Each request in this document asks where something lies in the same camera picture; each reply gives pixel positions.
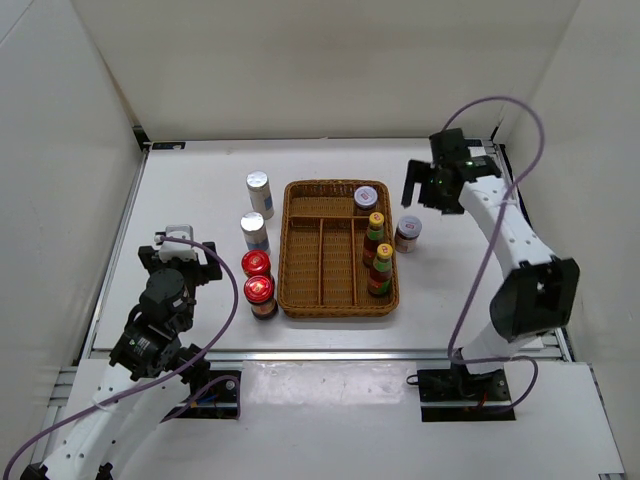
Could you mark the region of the white-lid paste jar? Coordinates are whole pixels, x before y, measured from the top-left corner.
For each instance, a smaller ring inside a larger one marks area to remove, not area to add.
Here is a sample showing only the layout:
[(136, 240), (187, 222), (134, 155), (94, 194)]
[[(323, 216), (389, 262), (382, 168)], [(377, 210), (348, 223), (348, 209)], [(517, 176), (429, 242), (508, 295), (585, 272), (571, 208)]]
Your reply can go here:
[(412, 215), (399, 219), (395, 230), (395, 247), (399, 253), (412, 252), (417, 244), (417, 239), (422, 231), (421, 221)]
[(376, 210), (378, 202), (377, 190), (370, 185), (363, 185), (354, 191), (354, 213), (356, 216), (369, 216)]

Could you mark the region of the yellow-cap sauce bottle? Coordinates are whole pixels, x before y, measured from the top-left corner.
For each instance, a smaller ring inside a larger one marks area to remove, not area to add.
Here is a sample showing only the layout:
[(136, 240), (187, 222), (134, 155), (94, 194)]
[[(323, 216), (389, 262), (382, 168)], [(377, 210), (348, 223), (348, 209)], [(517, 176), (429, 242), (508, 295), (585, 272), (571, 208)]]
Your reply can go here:
[(384, 241), (384, 215), (373, 212), (369, 215), (368, 226), (364, 235), (362, 261), (370, 267), (376, 256), (377, 248)]
[(376, 255), (369, 269), (368, 292), (376, 297), (386, 295), (392, 279), (393, 247), (388, 243), (378, 245)]

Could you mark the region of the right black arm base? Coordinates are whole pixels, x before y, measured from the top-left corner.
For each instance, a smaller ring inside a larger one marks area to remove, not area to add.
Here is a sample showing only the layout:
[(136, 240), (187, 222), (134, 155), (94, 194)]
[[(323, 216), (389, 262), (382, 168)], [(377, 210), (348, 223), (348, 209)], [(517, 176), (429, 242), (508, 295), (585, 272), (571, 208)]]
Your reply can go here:
[(453, 367), (420, 369), (406, 384), (418, 388), (423, 423), (516, 420), (503, 369), (479, 376)]

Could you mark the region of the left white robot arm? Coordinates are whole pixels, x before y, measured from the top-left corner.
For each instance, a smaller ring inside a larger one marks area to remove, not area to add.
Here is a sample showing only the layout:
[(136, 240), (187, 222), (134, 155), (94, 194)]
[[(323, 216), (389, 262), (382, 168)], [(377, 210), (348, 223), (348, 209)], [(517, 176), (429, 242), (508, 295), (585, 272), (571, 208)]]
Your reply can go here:
[(63, 426), (71, 429), (24, 479), (112, 479), (160, 423), (180, 415), (177, 403), (198, 400), (210, 387), (208, 349), (182, 345), (194, 323), (196, 290), (231, 271), (212, 242), (163, 233), (142, 246), (149, 277), (113, 347), (91, 403), (36, 434), (21, 452)]

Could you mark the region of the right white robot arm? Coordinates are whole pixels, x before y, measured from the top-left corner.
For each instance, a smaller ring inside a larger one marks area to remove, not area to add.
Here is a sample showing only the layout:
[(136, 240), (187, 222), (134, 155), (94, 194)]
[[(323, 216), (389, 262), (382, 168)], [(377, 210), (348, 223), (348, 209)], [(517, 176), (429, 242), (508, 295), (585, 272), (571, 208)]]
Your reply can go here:
[(418, 201), (444, 215), (470, 214), (489, 243), (504, 277), (489, 305), (489, 324), (466, 346), (452, 352), (457, 367), (449, 387), (470, 400), (536, 336), (568, 324), (580, 269), (560, 258), (533, 231), (509, 199), (502, 172), (487, 156), (474, 156), (461, 129), (429, 138), (432, 160), (412, 160), (407, 167), (402, 204)]

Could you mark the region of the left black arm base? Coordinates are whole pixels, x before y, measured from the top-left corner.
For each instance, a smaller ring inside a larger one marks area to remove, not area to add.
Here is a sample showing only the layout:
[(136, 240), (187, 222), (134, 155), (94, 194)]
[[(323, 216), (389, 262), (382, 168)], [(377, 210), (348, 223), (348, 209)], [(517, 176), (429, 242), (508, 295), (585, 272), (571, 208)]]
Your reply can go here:
[(237, 420), (240, 417), (240, 385), (242, 370), (209, 369), (202, 378), (190, 384), (185, 400), (176, 405), (164, 418), (198, 420)]

